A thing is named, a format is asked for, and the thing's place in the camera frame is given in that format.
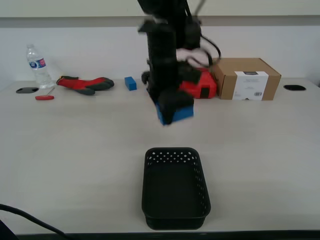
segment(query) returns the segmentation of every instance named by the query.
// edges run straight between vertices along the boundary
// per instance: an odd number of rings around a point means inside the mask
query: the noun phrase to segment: plastic basket
[[[142,210],[154,230],[200,228],[211,210],[199,154],[189,147],[145,154]]]

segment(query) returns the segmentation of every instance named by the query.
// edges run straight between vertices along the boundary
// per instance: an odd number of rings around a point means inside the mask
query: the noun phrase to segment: small screwdriver
[[[47,93],[47,95],[36,96],[35,99],[36,99],[36,100],[39,100],[39,101],[46,101],[46,100],[55,99],[54,96],[49,95],[50,93],[53,92],[53,90],[55,90],[55,88],[56,88],[56,87],[53,87],[53,88]]]

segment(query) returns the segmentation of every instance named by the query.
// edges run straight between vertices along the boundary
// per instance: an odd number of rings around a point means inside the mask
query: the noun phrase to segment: plastic bottle
[[[52,88],[55,84],[48,73],[48,68],[44,58],[33,44],[28,44],[26,47],[26,59],[34,73],[35,81],[39,84],[39,88]]]

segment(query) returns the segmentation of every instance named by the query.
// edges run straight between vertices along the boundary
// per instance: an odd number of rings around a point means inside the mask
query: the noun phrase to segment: small blue cube
[[[158,104],[156,104],[155,107],[156,107],[156,113],[158,115],[158,118],[159,118],[160,122],[162,123],[162,125],[166,125],[165,121],[164,121],[164,117],[162,116],[162,114],[160,112]],[[174,113],[172,122],[173,123],[174,122],[178,122],[180,120],[191,118],[193,116],[194,116],[194,106],[193,105],[192,106],[183,107],[183,108],[178,109]]]
[[[129,91],[137,90],[137,83],[132,76],[125,77],[124,82]]]

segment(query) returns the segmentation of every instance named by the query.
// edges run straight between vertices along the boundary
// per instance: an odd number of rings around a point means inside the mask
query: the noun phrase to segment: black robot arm
[[[195,61],[205,68],[213,63],[208,51],[201,48],[201,37],[218,47],[209,39],[202,36],[201,22],[190,13],[187,0],[138,0],[142,10],[152,15],[146,19],[139,29],[147,34],[150,71],[142,75],[143,83],[148,83],[147,90],[154,104],[159,107],[166,124],[171,124],[178,109],[193,106],[194,99],[188,93],[179,90],[182,81],[197,84],[202,72],[188,63]],[[208,57],[208,64],[202,64],[193,57],[186,61],[177,61],[177,49],[200,49]]]

